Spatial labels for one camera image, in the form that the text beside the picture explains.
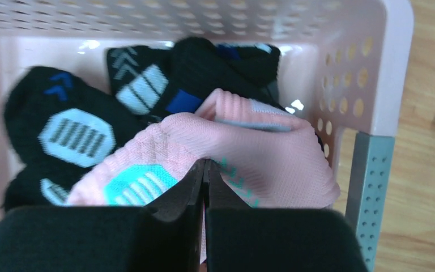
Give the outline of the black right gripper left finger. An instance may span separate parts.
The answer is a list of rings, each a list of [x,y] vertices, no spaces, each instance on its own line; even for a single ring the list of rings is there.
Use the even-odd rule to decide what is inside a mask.
[[[29,206],[0,222],[0,271],[198,271],[197,160],[158,199],[136,206]]]

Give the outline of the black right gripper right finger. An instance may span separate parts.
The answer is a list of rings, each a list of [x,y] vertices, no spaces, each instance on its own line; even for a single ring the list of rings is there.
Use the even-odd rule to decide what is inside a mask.
[[[207,160],[208,271],[366,271],[355,233],[329,209],[252,208]]]

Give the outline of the pink sock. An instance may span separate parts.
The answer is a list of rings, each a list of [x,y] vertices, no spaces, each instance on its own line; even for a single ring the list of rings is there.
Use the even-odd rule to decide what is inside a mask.
[[[333,205],[340,189],[314,128],[284,110],[216,89],[195,113],[148,126],[73,187],[69,206],[144,206],[199,159],[251,207]]]

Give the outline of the black blue patterned sock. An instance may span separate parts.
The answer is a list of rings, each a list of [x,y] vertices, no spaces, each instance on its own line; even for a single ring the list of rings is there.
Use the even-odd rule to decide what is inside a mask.
[[[10,91],[3,120],[24,164],[5,191],[5,211],[65,205],[86,173],[147,126],[113,96],[46,66],[30,68]]]

